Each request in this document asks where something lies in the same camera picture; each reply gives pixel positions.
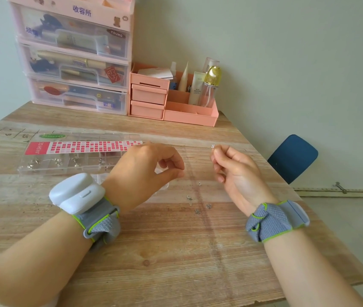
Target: wearable wrist device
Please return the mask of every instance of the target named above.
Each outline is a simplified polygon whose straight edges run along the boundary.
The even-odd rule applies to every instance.
[[[71,214],[83,227],[83,236],[92,239],[91,250],[112,242],[120,233],[120,209],[104,195],[105,189],[87,173],[63,180],[49,193],[52,203]]]
[[[256,242],[266,242],[294,229],[309,226],[309,217],[302,207],[294,201],[279,204],[262,203],[250,215],[245,230]]]

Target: baseboard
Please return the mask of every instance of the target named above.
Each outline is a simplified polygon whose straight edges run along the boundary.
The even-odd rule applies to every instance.
[[[343,193],[337,189],[295,188],[295,191],[300,197],[363,198],[363,190],[346,190],[346,193]]]

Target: person's left hand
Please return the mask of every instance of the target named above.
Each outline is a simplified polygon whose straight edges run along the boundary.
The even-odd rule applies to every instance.
[[[157,163],[168,169],[156,174]],[[109,201],[123,213],[148,200],[171,180],[182,178],[183,170],[183,159],[174,147],[148,142],[130,148],[102,186]]]

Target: drawer handle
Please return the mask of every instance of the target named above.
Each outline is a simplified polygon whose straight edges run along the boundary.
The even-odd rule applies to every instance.
[[[140,84],[140,85],[146,85],[146,86],[151,86],[151,87],[158,87],[158,88],[160,88],[160,85],[153,85],[153,84],[147,84],[147,83],[142,83],[142,82],[140,82],[139,84]]]

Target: hand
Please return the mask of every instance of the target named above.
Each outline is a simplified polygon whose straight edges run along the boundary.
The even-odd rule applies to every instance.
[[[228,145],[216,145],[211,151],[215,178],[247,217],[261,203],[278,203],[251,157]]]
[[[156,174],[157,163],[168,169]],[[182,178],[183,170],[183,159],[174,147],[148,142],[130,148],[102,186],[106,189],[107,198],[123,213],[148,200],[171,180]]]

